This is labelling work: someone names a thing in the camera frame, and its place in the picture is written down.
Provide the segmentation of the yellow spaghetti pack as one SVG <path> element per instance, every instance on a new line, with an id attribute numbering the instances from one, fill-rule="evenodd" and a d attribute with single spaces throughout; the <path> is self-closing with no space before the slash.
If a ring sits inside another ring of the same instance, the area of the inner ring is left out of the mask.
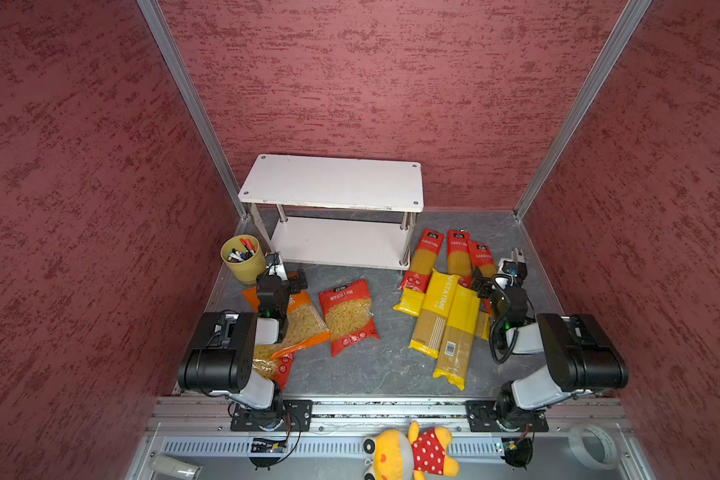
<path id="1" fill-rule="evenodd" d="M 480 299 L 474 290 L 456 288 L 433 377 L 445 378 L 460 391 L 465 390 L 469 360 L 474 341 Z"/>
<path id="2" fill-rule="evenodd" d="M 404 288 L 399 302 L 393 307 L 393 309 L 418 318 L 425 298 L 425 293 L 414 289 Z"/>
<path id="3" fill-rule="evenodd" d="M 447 317 L 460 280 L 459 275 L 437 271 L 432 273 L 409 344 L 410 349 L 438 358 Z"/>

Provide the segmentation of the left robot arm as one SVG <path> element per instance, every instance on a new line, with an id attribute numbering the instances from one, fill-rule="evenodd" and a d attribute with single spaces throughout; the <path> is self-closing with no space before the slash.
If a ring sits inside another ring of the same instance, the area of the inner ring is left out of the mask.
<path id="1" fill-rule="evenodd" d="M 179 388 L 226 397 L 255 414 L 280 418 L 282 393 L 274 381 L 254 371 L 254 350 L 284 341 L 290 296 L 307 286 L 301 269 L 283 277 L 265 274 L 256 284 L 259 305 L 255 312 L 204 313 L 178 367 Z"/>

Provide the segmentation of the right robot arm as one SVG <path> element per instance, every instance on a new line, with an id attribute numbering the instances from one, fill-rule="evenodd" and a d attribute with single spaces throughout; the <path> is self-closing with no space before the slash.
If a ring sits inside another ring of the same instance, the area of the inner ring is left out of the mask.
<path id="1" fill-rule="evenodd" d="M 504 383 L 494 400 L 468 403 L 470 418 L 514 432 L 532 427 L 555 404 L 627 386 L 626 362 L 593 316 L 530 316 L 529 298 L 517 274 L 477 273 L 471 289 L 490 305 L 487 342 L 493 361 L 502 365 L 512 356 L 542 355 L 545 364 Z"/>

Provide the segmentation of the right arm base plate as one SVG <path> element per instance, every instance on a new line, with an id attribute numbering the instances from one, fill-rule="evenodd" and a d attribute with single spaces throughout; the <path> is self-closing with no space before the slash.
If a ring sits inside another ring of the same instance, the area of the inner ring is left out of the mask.
<path id="1" fill-rule="evenodd" d="M 495 400 L 469 400 L 464 403 L 473 433 L 546 433 L 549 426 L 544 410 L 523 410 Z"/>

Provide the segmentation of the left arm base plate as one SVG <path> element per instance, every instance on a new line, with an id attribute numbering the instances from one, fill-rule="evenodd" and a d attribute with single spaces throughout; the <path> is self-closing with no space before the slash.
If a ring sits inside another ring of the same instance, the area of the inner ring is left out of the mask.
<path id="1" fill-rule="evenodd" d="M 310 429 L 314 402 L 285 399 L 264 410 L 236 405 L 230 419 L 232 432 L 306 432 Z"/>

